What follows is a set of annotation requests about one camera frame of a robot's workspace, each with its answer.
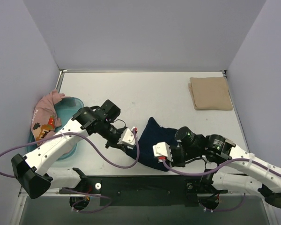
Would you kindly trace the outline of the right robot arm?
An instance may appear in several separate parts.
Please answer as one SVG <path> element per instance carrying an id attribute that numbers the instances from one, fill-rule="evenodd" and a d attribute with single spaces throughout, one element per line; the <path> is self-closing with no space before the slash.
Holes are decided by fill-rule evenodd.
<path id="1" fill-rule="evenodd" d="M 200 188 L 233 190 L 260 196 L 266 203 L 281 209 L 281 167 L 266 162 L 221 135 L 197 135 L 188 127 L 174 135 L 178 144 L 165 147 L 171 167 L 184 167 L 196 158 L 217 166 L 199 174 Z"/>

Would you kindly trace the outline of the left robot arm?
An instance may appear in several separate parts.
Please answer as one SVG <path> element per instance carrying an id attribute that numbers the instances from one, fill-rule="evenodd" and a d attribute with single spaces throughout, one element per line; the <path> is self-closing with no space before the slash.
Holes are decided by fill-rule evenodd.
<path id="1" fill-rule="evenodd" d="M 51 188 L 71 188 L 76 193 L 86 190 L 87 181 L 79 169 L 52 168 L 83 138 L 99 134 L 107 140 L 106 147 L 133 148 L 136 144 L 133 131 L 113 126 L 119 115 L 120 109 L 110 100 L 102 106 L 83 107 L 50 140 L 24 156 L 15 155 L 11 159 L 14 176 L 29 197 L 36 199 Z"/>

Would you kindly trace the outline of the navy blue t-shirt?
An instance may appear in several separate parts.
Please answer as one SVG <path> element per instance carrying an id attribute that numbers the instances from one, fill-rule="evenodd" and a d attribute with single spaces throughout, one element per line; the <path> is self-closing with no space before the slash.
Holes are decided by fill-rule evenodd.
<path id="1" fill-rule="evenodd" d="M 153 145 L 166 142 L 170 146 L 177 147 L 178 142 L 175 140 L 176 132 L 177 129 L 162 127 L 153 117 L 150 117 L 141 137 L 138 139 L 140 148 L 138 162 L 144 166 L 167 172 L 168 169 L 154 157 Z"/>

